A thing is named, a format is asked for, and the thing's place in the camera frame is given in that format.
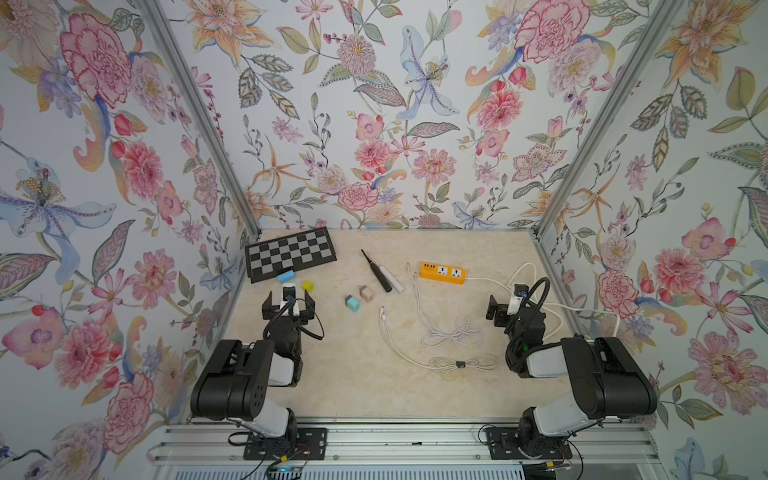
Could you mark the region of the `blue cylinder block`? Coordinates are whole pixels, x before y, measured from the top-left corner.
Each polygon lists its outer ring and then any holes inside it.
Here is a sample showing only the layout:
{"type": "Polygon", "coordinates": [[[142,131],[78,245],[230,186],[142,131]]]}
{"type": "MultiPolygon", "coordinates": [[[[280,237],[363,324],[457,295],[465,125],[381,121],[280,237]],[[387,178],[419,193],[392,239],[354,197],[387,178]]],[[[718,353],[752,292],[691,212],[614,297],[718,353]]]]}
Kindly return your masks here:
{"type": "Polygon", "coordinates": [[[286,283],[290,280],[293,280],[296,277],[296,273],[293,270],[289,270],[287,272],[284,272],[277,276],[277,280],[280,283],[286,283]]]}

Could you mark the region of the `black white checkerboard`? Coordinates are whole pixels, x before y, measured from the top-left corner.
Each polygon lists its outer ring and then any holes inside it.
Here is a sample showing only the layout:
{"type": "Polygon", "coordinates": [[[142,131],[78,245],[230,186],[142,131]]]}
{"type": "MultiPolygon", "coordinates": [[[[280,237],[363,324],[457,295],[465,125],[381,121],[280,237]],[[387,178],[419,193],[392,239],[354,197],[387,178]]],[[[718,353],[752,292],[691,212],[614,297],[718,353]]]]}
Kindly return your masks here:
{"type": "Polygon", "coordinates": [[[245,254],[247,274],[252,284],[337,260],[326,227],[247,245],[245,254]]]}

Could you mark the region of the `white pink electric toothbrush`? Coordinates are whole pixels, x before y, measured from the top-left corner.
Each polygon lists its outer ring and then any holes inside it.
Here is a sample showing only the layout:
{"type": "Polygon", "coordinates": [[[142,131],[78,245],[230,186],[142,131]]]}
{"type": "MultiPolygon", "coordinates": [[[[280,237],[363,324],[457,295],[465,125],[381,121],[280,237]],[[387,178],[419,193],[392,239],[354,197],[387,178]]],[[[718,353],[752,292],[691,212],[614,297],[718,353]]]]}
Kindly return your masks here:
{"type": "Polygon", "coordinates": [[[383,265],[381,265],[378,262],[374,262],[374,264],[379,268],[381,273],[384,275],[388,283],[392,286],[392,288],[397,291],[398,293],[404,293],[406,291],[403,284],[383,265]]]}

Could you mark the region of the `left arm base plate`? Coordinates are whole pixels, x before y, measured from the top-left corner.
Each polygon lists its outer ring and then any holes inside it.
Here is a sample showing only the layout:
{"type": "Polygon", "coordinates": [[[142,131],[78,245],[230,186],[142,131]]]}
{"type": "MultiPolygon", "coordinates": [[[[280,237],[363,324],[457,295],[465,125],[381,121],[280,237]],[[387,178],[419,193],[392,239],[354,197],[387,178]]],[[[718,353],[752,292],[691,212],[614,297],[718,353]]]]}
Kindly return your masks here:
{"type": "Polygon", "coordinates": [[[263,437],[250,434],[243,452],[243,459],[278,460],[324,460],[328,446],[326,428],[289,429],[282,437],[263,437]]]}

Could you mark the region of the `orange power strip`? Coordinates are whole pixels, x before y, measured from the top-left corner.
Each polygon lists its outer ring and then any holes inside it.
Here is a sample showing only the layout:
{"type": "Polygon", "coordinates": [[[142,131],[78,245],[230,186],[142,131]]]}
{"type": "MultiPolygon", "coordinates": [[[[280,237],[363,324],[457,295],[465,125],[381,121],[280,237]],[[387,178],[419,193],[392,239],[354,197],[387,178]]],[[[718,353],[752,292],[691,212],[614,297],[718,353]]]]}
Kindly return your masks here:
{"type": "Polygon", "coordinates": [[[419,277],[432,281],[463,285],[466,281],[467,273],[459,267],[423,262],[420,264],[419,277]]]}

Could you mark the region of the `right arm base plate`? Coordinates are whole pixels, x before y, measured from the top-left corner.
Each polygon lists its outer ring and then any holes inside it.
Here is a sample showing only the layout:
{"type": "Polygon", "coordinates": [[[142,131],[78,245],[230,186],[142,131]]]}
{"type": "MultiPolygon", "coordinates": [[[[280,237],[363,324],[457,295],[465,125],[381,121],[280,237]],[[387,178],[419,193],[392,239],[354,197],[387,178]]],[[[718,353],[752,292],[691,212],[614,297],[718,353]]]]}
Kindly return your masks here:
{"type": "Polygon", "coordinates": [[[488,447],[492,460],[571,460],[573,453],[564,438],[542,437],[537,433],[521,432],[517,427],[486,425],[478,432],[488,447]]]}

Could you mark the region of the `black electric toothbrush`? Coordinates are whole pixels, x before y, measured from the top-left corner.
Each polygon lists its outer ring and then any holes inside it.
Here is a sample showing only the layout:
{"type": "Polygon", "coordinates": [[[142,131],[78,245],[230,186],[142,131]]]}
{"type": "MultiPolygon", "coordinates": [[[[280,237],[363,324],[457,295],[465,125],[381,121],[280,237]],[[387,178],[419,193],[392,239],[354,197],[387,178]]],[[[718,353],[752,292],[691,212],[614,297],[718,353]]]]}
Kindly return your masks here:
{"type": "Polygon", "coordinates": [[[371,269],[372,273],[378,280],[379,284],[383,288],[385,293],[390,293],[393,290],[393,287],[391,283],[388,281],[387,277],[384,275],[383,271],[380,269],[380,267],[368,256],[368,254],[362,250],[361,253],[363,254],[365,260],[368,263],[369,268],[371,269]]]}

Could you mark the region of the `aluminium mounting rail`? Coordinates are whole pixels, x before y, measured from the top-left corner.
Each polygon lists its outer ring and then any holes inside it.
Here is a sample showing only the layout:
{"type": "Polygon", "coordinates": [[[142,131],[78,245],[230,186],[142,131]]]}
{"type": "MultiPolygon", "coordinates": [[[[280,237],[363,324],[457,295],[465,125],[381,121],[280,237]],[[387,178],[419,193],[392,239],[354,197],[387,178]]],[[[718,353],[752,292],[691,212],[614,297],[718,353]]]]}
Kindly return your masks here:
{"type": "MultiPolygon", "coordinates": [[[[330,419],[305,417],[301,428],[326,431],[325,457],[311,466],[395,464],[494,464],[484,433],[494,426],[511,427],[509,419],[330,419]]],[[[194,421],[164,429],[148,450],[151,466],[255,466],[262,453],[244,445],[242,429],[229,423],[194,421]]],[[[645,429],[633,423],[606,421],[572,437],[568,443],[576,467],[599,464],[660,463],[645,429]]]]}

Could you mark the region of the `pink USB charger block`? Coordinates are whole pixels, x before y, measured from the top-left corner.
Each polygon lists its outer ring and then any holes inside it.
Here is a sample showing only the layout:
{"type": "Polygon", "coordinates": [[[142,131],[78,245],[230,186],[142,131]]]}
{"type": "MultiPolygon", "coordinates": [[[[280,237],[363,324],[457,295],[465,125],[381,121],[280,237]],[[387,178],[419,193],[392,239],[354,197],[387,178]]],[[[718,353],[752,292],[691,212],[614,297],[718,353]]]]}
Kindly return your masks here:
{"type": "Polygon", "coordinates": [[[368,286],[361,286],[359,294],[366,302],[371,302],[374,299],[374,292],[368,286]]]}

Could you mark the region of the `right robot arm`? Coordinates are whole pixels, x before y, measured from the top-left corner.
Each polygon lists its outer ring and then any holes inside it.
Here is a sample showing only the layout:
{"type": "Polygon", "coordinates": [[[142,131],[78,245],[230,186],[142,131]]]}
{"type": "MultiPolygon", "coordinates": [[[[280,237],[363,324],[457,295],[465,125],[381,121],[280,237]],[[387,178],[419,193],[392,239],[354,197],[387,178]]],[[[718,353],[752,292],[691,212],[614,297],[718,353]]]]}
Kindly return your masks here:
{"type": "Polygon", "coordinates": [[[521,378],[566,378],[570,390],[556,400],[527,408],[515,427],[480,430],[494,459],[571,457],[569,441],[608,417],[633,419],[656,412],[658,394],[616,337],[580,335],[546,343],[546,277],[533,286],[515,284],[510,300],[489,298],[486,318],[504,330],[504,360],[521,378]]]}

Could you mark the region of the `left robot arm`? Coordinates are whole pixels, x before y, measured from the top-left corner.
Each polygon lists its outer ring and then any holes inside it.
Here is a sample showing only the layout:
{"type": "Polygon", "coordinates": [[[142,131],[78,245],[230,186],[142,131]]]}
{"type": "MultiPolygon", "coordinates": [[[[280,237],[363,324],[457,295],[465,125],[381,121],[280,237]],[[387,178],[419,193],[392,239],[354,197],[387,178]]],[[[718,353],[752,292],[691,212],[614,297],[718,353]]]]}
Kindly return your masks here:
{"type": "Polygon", "coordinates": [[[290,287],[283,289],[280,304],[265,300],[262,316],[262,339],[218,342],[193,387],[190,410],[195,417],[233,423],[262,449],[277,453],[295,448],[299,432],[293,411],[272,401],[268,389],[297,386],[303,337],[321,341],[324,334],[308,329],[316,318],[314,299],[309,293],[298,298],[290,287]]]}

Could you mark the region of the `teal USB charger block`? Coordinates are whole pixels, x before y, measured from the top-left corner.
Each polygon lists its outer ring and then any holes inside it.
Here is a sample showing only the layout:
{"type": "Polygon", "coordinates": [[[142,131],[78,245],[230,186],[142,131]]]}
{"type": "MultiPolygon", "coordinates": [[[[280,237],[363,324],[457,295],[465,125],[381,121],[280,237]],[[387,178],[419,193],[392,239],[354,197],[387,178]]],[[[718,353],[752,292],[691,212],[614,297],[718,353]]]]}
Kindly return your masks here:
{"type": "Polygon", "coordinates": [[[353,312],[357,312],[361,307],[359,300],[353,295],[347,295],[345,297],[345,304],[353,312]]]}

